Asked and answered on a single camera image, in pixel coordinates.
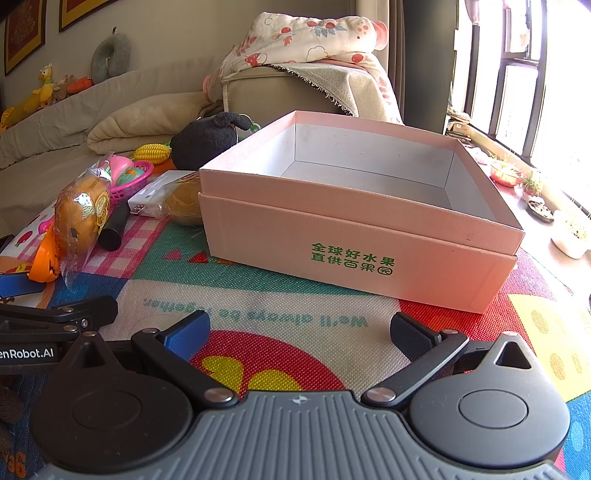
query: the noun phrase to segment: picture frame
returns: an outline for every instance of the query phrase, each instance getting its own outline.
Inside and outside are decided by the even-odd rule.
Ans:
[[[45,45],[47,0],[25,0],[6,18],[4,75]]]
[[[60,32],[117,0],[60,0]]]

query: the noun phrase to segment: colorful tablecloth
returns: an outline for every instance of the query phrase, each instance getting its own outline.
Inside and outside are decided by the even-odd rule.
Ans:
[[[1,254],[0,272],[28,268],[41,225],[52,214],[45,210]],[[518,256],[495,301],[479,315],[235,264],[209,254],[203,228],[132,217],[121,248],[108,253],[97,247],[74,291],[57,280],[42,293],[2,301],[51,307],[112,295],[119,316],[101,330],[109,340],[129,338],[143,327],[163,329],[203,309],[213,332],[191,363],[241,394],[249,388],[350,388],[360,394],[408,364],[389,338],[390,318],[399,310],[433,329],[456,328],[475,340],[514,330],[534,348],[571,412],[571,431],[557,463],[575,480],[589,480],[591,317],[525,252]],[[27,413],[45,380],[27,376],[13,383]],[[14,432],[0,478],[28,478],[43,464],[28,435],[28,416]]]

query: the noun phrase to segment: gray u-shaped pillow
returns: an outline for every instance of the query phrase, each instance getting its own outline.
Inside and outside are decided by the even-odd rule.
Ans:
[[[131,43],[127,35],[116,33],[103,40],[96,48],[90,63],[93,83],[96,85],[127,72],[130,57]]]

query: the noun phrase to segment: pink cardboard box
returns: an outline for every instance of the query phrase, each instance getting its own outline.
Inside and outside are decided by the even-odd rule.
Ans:
[[[524,236],[460,142],[293,112],[201,170],[211,254],[399,299],[482,313]]]

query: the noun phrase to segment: black cylinder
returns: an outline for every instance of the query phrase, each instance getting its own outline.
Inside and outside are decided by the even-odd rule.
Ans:
[[[121,200],[109,216],[107,223],[99,235],[99,245],[109,252],[114,252],[121,246],[121,239],[125,232],[125,224],[129,216],[127,200]]]

